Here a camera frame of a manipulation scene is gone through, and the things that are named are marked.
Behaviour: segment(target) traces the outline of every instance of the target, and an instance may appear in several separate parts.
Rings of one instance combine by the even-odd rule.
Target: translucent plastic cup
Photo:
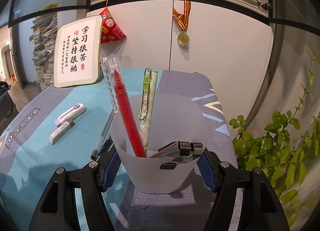
[[[142,95],[130,98],[130,104],[139,129],[138,115]],[[208,127],[198,105],[185,97],[156,94],[147,157],[173,141],[208,144]],[[168,194],[177,190],[187,178],[197,160],[179,164],[174,170],[161,170],[171,158],[140,158],[134,156],[121,115],[116,114],[111,137],[119,157],[134,186],[147,194]]]

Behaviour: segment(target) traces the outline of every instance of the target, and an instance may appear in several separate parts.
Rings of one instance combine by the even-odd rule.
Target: table
[[[128,95],[142,93],[144,70],[123,68]],[[236,167],[236,157],[222,112],[210,81],[199,73],[159,71],[157,93],[185,96],[196,102],[209,128],[207,148],[221,160]],[[74,127],[55,145],[49,137],[54,121],[74,104],[87,111],[75,119]],[[80,169],[90,161],[93,146],[102,130],[111,103],[102,73],[92,85],[56,89],[50,87],[37,96],[7,128],[16,136],[0,139],[0,198],[20,231],[27,231],[34,209],[54,171]],[[110,218],[118,231],[202,230],[215,194],[205,187],[194,167],[182,186],[166,195],[144,194],[136,190],[120,166],[114,185],[103,194]],[[88,230],[80,189],[76,205],[81,230]],[[241,211],[241,192],[230,230],[236,230]]]

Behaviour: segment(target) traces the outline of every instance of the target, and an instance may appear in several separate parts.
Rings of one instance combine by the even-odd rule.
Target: medal ribbon
[[[175,9],[173,9],[173,18],[176,20],[177,24],[182,31],[185,31],[188,28],[189,15],[191,10],[191,2],[184,1],[184,13],[180,14]]]

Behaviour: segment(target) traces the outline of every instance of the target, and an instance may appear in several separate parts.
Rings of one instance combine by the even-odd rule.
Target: bolt
[[[90,167],[90,168],[94,168],[94,167],[96,167],[97,165],[98,165],[97,162],[90,162],[90,163],[89,163],[89,167]]]
[[[57,170],[56,170],[56,173],[58,173],[58,174],[61,174],[61,173],[63,173],[64,172],[64,168],[58,168]]]
[[[230,166],[229,162],[221,162],[220,165],[223,167],[223,168],[228,168]]]
[[[261,168],[255,167],[255,168],[254,168],[254,172],[255,172],[255,173],[258,173],[258,174],[261,174],[261,173],[262,173],[262,170],[261,170]]]

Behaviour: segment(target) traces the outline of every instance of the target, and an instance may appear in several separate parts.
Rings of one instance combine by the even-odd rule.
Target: white cabinet
[[[169,69],[172,6],[173,0],[152,0],[108,7],[127,39],[102,44],[100,56],[118,54],[123,67]],[[89,12],[87,17],[102,10]]]
[[[175,0],[174,8],[183,13],[183,1]],[[173,21],[170,69],[208,77],[227,121],[247,116],[268,66],[271,27],[235,11],[192,2],[187,47],[178,45],[180,33]]]

